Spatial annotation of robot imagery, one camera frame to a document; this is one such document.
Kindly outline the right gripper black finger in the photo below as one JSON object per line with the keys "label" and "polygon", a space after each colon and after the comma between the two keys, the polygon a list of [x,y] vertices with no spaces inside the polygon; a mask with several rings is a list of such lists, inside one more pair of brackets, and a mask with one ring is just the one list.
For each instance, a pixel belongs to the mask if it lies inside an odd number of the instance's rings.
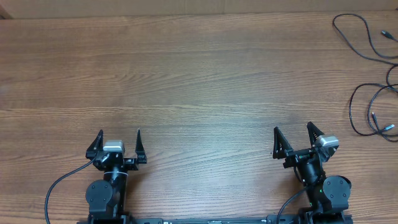
{"label": "right gripper black finger", "polygon": [[274,149],[273,158],[283,159],[289,156],[293,152],[292,146],[289,144],[288,140],[282,134],[278,127],[274,128]]}
{"label": "right gripper black finger", "polygon": [[311,121],[307,123],[307,130],[310,139],[310,144],[311,146],[315,146],[317,138],[321,135],[324,135],[324,133],[320,131]]}

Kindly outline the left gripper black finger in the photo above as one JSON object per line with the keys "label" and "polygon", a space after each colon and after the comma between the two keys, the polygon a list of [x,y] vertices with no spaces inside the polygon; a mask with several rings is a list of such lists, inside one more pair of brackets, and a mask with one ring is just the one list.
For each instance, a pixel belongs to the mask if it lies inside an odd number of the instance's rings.
{"label": "left gripper black finger", "polygon": [[90,144],[90,146],[86,150],[85,156],[87,159],[94,159],[97,153],[99,153],[102,150],[103,150],[103,130],[100,129],[95,140]]}
{"label": "left gripper black finger", "polygon": [[138,164],[146,164],[147,163],[147,156],[146,156],[146,152],[144,150],[144,146],[142,144],[141,130],[140,129],[137,130],[135,152],[137,154],[137,163]]}

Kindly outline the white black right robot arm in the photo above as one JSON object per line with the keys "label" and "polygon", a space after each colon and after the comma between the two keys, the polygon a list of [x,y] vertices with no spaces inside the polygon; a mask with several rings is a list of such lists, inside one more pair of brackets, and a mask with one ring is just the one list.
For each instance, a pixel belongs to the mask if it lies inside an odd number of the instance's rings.
{"label": "white black right robot arm", "polygon": [[[339,147],[334,135],[320,131],[312,122],[307,123],[310,147],[294,150],[278,128],[274,128],[274,159],[283,159],[285,169],[292,168],[303,189],[291,196],[280,208],[274,223],[353,223],[344,211],[349,208],[352,184],[341,175],[327,176],[323,164],[328,162]],[[290,202],[307,194],[309,207],[300,208],[296,215],[283,215]]]}

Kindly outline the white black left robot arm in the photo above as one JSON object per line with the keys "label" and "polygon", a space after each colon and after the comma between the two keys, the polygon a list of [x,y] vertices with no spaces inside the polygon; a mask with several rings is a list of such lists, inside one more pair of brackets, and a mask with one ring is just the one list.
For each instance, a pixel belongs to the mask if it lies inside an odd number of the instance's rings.
{"label": "white black left robot arm", "polygon": [[101,130],[86,150],[86,158],[103,172],[103,178],[92,182],[85,194],[89,205],[88,223],[135,223],[130,212],[125,211],[127,178],[129,171],[139,170],[147,156],[137,132],[136,157],[126,157],[122,140],[103,141]]}

